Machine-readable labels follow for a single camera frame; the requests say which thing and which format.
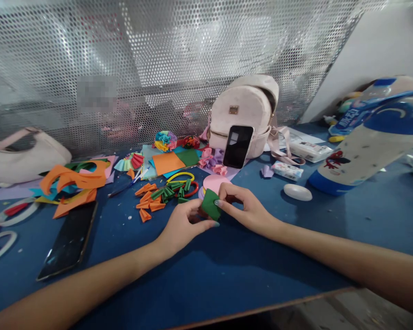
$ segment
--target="pink paper circle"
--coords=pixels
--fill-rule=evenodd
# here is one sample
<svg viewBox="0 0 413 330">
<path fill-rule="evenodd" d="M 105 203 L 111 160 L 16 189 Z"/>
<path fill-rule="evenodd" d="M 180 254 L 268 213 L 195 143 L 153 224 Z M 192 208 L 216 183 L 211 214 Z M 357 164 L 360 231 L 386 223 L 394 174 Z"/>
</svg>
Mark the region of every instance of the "pink paper circle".
<svg viewBox="0 0 413 330">
<path fill-rule="evenodd" d="M 217 195 L 219 194 L 219 188 L 222 182 L 227 182 L 231 183 L 230 180 L 228 180 L 226 177 L 218 175 L 218 174 L 212 174 L 207 176 L 203 180 L 203 187 L 205 189 L 211 189 L 213 190 Z"/>
</svg>

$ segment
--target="perforated metal sheet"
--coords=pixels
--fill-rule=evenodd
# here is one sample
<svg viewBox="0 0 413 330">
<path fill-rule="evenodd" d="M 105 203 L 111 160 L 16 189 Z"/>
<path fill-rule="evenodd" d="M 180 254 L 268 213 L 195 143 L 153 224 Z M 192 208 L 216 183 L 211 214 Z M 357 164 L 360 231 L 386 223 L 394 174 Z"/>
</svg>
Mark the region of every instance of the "perforated metal sheet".
<svg viewBox="0 0 413 330">
<path fill-rule="evenodd" d="M 199 134 L 253 73 L 279 83 L 279 124 L 293 124 L 361 13 L 388 3 L 2 0 L 0 139 L 36 126 L 80 156 Z"/>
</svg>

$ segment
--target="phone screen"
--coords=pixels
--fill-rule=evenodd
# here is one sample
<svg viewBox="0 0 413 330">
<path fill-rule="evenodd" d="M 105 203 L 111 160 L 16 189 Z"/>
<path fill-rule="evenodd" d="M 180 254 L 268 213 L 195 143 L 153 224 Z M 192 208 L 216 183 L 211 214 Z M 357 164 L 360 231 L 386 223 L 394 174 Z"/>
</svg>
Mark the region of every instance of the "phone screen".
<svg viewBox="0 0 413 330">
<path fill-rule="evenodd" d="M 253 133 L 254 128 L 250 126 L 231 126 L 223 165 L 237 169 L 243 167 Z"/>
<path fill-rule="evenodd" d="M 91 202 L 69 212 L 52 249 L 47 254 L 37 281 L 60 274 L 81 262 L 96 207 L 97 202 Z"/>
</svg>

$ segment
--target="blue table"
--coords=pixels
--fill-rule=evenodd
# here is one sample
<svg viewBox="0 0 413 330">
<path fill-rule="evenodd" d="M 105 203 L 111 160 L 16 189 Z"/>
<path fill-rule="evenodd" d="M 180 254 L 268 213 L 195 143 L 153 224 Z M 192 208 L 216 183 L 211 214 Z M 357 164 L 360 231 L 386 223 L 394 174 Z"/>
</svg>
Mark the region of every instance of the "blue table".
<svg viewBox="0 0 413 330">
<path fill-rule="evenodd" d="M 302 125 L 299 129 L 326 138 L 325 130 L 314 125 Z M 413 175 L 401 161 L 345 196 L 333 197 L 310 187 L 311 202 L 286 196 L 282 188 L 290 183 L 287 179 L 262 179 L 260 169 L 271 163 L 273 159 L 268 154 L 250 161 L 233 183 L 251 189 L 275 217 L 413 255 Z M 298 184 L 308 187 L 306 180 L 317 166 L 306 164 Z M 190 171 L 198 182 L 206 176 L 197 168 Z M 158 186 L 164 183 L 160 179 L 154 182 Z M 139 248 L 163 230 L 175 201 L 143 224 L 134 208 L 139 200 L 134 192 L 143 184 L 112 199 L 107 199 L 111 185 L 98 191 L 100 204 L 87 253 L 75 271 Z M 0 201 L 0 211 L 5 207 Z M 18 239 L 0 259 L 0 310 L 46 285 L 35 278 L 64 221 L 52 219 L 54 210 L 54 205 L 44 205 L 29 219 L 7 229 L 16 231 Z M 220 227 L 195 238 L 175 257 L 91 312 L 76 328 L 184 326 L 267 310 L 352 285 L 331 269 L 248 231 L 224 215 Z"/>
</svg>

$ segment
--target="table edge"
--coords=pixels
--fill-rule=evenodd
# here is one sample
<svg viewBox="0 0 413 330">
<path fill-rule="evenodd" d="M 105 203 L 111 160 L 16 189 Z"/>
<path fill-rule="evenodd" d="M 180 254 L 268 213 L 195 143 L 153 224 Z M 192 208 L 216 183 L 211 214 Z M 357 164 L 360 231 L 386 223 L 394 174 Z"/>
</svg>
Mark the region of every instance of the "table edge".
<svg viewBox="0 0 413 330">
<path fill-rule="evenodd" d="M 223 322 L 223 321 L 228 321 L 231 319 L 236 319 L 236 318 L 240 318 L 240 317 L 244 317 L 244 316 L 249 316 L 249 315 L 253 315 L 253 314 L 258 314 L 258 313 L 262 313 L 262 312 L 267 312 L 273 309 L 278 309 L 278 308 L 283 308 L 283 307 L 287 307 L 287 306 L 291 306 L 291 305 L 297 305 L 299 303 L 306 303 L 315 299 L 320 299 L 320 298 L 324 298 L 326 296 L 332 296 L 335 294 L 341 294 L 341 293 L 346 293 L 346 292 L 351 292 L 354 290 L 357 290 L 358 287 L 357 286 L 349 286 L 346 288 L 342 288 L 342 289 L 337 289 L 337 290 L 333 290 L 333 291 L 327 291 L 324 293 L 320 293 L 318 295 L 315 296 L 308 296 L 308 297 L 304 297 L 304 298 L 299 298 L 299 299 L 295 299 L 295 300 L 290 300 L 288 302 L 282 302 L 282 303 L 278 303 L 278 304 L 274 304 L 274 305 L 269 305 L 269 306 L 265 306 L 265 307 L 259 307 L 259 308 L 255 308 L 255 309 L 251 309 L 245 312 L 241 312 L 241 313 L 236 313 L 236 314 L 231 314 L 231 315 L 226 315 L 226 316 L 221 316 L 218 318 L 214 318 L 214 319 L 209 319 L 209 320 L 205 320 L 205 321 L 201 321 L 201 322 L 194 322 L 194 323 L 189 323 L 189 324 L 185 324 L 185 325 L 180 325 L 174 328 L 168 328 L 167 330 L 185 330 L 185 329 L 191 329 L 191 328 L 195 328 L 195 327 L 199 327 L 199 326 L 204 326 L 204 325 L 211 325 L 217 322 Z"/>
</svg>

